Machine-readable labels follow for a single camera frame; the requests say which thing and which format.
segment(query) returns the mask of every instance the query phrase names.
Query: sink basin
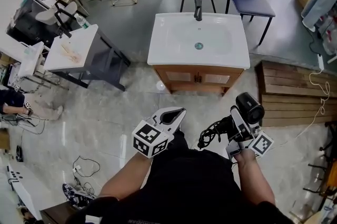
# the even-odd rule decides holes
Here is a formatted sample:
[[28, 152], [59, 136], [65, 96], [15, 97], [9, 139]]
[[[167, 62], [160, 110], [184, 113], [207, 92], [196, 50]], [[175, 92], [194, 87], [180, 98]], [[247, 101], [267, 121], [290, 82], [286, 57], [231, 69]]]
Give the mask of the sink basin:
[[250, 67], [240, 16], [203, 13], [157, 14], [153, 26], [149, 65], [207, 65]]

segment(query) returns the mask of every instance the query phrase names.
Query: white cable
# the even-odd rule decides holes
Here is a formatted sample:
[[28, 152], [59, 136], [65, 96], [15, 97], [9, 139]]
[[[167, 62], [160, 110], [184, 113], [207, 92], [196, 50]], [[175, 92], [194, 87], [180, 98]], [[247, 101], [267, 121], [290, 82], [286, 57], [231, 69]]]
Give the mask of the white cable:
[[[325, 95], [327, 95], [328, 97], [327, 97], [326, 99], [323, 99], [323, 98], [321, 97], [321, 104], [322, 104], [322, 105], [321, 105], [321, 107], [318, 109], [316, 115], [314, 116], [314, 119], [312, 120], [312, 122], [310, 123], [310, 125], [308, 125], [304, 130], [302, 130], [299, 134], [297, 134], [296, 137], [295, 137], [293, 140], [296, 140], [297, 138], [299, 138], [303, 133], [305, 133], [305, 132], [311, 127], [312, 124], [314, 124], [315, 119], [316, 119], [316, 116], [318, 115], [319, 112], [321, 112], [321, 115], [324, 115], [324, 114], [325, 114], [324, 105], [325, 105], [325, 102], [326, 102], [326, 101], [329, 99], [329, 97], [330, 97], [330, 84], [329, 84], [328, 81], [325, 82], [325, 89], [326, 89], [326, 91], [324, 91], [324, 89], [322, 88], [322, 86], [321, 86], [320, 84], [313, 83], [313, 82], [311, 81], [311, 75], [319, 75], [319, 74], [321, 74], [321, 72], [322, 72], [322, 70], [321, 70], [319, 73], [310, 73], [310, 74], [309, 74], [309, 81], [310, 81], [310, 83], [311, 83], [312, 85], [314, 85], [314, 86], [319, 86], [319, 87], [321, 88], [321, 90], [323, 91], [323, 93], [324, 93]], [[282, 146], [284, 146], [285, 144], [287, 144], [289, 141], [290, 141], [290, 140], [286, 141], [285, 143], [283, 143], [283, 144], [281, 144], [281, 145], [279, 145], [279, 146], [277, 146], [277, 147], [282, 147]]]

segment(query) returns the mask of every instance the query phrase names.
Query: cabinet door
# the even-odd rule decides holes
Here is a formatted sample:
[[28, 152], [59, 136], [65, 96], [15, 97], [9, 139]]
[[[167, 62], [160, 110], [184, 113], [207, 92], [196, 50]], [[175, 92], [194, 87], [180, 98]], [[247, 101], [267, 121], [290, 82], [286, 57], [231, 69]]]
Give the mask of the cabinet door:
[[154, 68], [165, 84], [197, 83], [197, 70], [193, 67], [182, 65], [156, 65]]
[[199, 70], [198, 82], [204, 85], [231, 87], [242, 70], [226, 67], [209, 67]]

